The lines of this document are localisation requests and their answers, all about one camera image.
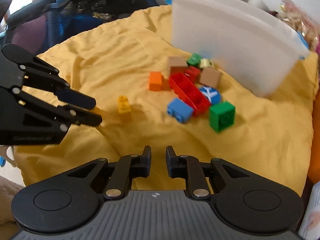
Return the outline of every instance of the pile of toy blocks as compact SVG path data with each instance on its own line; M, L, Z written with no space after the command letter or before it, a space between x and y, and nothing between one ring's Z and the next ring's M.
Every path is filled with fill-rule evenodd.
M193 54L187 61L183 57L168 57L167 66L169 86L179 97L168 104L170 116L186 123L191 116L209 109L209 124L216 132L234 124L236 109L229 102L221 101L217 88L222 73L211 60L198 54ZM150 73L149 90L161 91L163 84L164 77L160 72Z

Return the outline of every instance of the building block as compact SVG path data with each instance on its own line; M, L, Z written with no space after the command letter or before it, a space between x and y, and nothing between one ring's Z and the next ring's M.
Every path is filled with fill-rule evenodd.
M201 93L209 100L211 105L216 105L221 101L220 93L211 87L201 87L199 88Z
M222 102L209 108L209 123L216 131L220 132L230 127L235 122L236 108L229 102Z
M213 67L214 68L214 64L213 64L212 60L209 60L207 58L202 58L200 60L199 68L204 69L205 67Z
M5 166L5 159L3 157L0 157L0 167L4 167Z
M194 115L204 113L211 106L209 100L183 73L171 75L169 86L183 102L193 108Z
M168 57L167 67L171 76L175 73L184 73L188 69L188 64L183 57Z
M217 88L221 79L222 73L219 70L206 67L201 73L199 82L205 86Z
M202 57L199 54L192 54L192 56L187 60L189 66L198 67Z
M161 91L163 88L163 75L161 72L150 72L149 90Z
M194 110L185 102L175 98L170 104L168 104L167 113L168 115L175 117L178 122L185 123L193 115Z
M184 75L194 84L199 80L201 70L191 66L184 72Z
M118 98L118 111L119 114L130 114L131 106L126 96L119 96Z

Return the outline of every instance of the white plastic object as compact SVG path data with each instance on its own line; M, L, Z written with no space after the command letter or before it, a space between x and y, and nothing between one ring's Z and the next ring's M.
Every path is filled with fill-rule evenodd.
M260 97L309 55L292 28L240 0L173 0L172 45L214 58Z

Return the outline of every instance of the yellow fabric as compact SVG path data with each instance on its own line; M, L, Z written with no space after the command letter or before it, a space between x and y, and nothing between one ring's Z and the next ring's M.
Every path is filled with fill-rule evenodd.
M114 162L123 155L140 154L150 145L150 177L135 179L134 187L183 189L182 179L167 175L165 147L173 145L178 155L193 155L202 162L221 157L301 194L313 136L316 55L297 63L270 98L254 96L223 73L219 91L236 106L236 120L217 134L209 126L208 113L180 124L166 113L175 93L148 90L150 71L168 77L167 57L190 55L173 48L170 39L171 7L154 7L81 33L42 54L73 89L96 98L103 122L97 128L73 125L60 145L17 147L15 158L25 184L99 157ZM59 103L50 93L26 91ZM127 96L132 106L130 122L122 122L118 115L120 95Z

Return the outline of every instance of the dark green block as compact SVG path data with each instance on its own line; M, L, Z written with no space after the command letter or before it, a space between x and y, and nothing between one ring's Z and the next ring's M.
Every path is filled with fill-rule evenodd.
M209 108L210 126L220 132L235 122L236 108L229 102L222 102Z
M200 64L202 57L199 54L192 54L192 56L187 60L189 66L197 67Z

